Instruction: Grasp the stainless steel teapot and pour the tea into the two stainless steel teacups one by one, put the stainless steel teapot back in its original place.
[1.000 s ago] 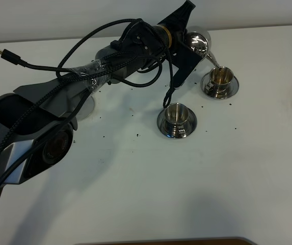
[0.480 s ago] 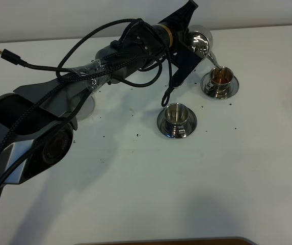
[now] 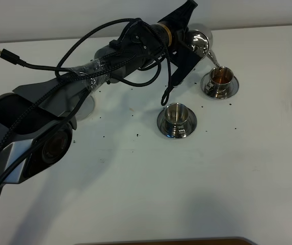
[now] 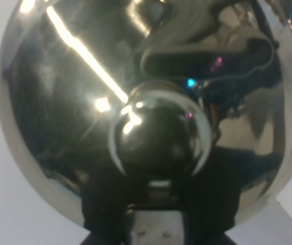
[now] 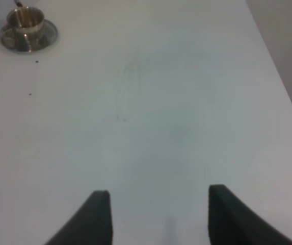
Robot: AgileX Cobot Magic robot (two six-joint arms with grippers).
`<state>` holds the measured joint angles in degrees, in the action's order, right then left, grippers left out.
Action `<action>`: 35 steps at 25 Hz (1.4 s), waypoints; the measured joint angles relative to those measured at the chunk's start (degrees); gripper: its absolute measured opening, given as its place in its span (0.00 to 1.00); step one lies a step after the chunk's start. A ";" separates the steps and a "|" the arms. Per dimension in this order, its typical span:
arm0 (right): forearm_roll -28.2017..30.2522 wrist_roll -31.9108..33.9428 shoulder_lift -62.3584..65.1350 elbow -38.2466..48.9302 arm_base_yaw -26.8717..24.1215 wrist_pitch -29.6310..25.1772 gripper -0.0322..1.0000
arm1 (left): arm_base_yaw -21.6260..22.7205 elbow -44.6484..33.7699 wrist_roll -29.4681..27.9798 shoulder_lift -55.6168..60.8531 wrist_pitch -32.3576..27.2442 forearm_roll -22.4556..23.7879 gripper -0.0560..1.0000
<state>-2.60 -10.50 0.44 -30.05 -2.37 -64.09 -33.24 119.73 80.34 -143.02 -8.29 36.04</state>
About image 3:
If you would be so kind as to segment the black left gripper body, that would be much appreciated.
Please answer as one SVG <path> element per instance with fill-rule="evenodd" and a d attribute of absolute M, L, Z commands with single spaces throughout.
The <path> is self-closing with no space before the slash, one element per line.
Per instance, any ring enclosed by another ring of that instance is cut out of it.
<path fill-rule="evenodd" d="M 185 44 L 185 36 L 188 24 L 194 9 L 197 7 L 195 1 L 186 1 L 182 6 L 151 25 L 169 51 L 178 51 L 180 44 Z"/>

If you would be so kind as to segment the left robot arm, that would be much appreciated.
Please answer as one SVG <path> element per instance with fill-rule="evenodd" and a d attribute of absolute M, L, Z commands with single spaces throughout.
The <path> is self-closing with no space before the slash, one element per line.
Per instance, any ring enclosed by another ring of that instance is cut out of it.
<path fill-rule="evenodd" d="M 6 49 L 0 57 L 25 68 L 53 71 L 52 80 L 21 85 L 0 95 L 0 195 L 6 184 L 19 184 L 60 161 L 72 143 L 77 128 L 76 114 L 103 84 L 121 82 L 138 87 L 126 77 L 132 72 L 161 68 L 162 61 L 175 65 L 168 73 L 168 85 L 161 104 L 182 81 L 185 65 L 182 53 L 195 1 L 182 6 L 150 25 L 140 18 L 119 19 L 125 27 L 119 38 L 98 50 L 87 64 L 64 67 L 33 65 Z"/>

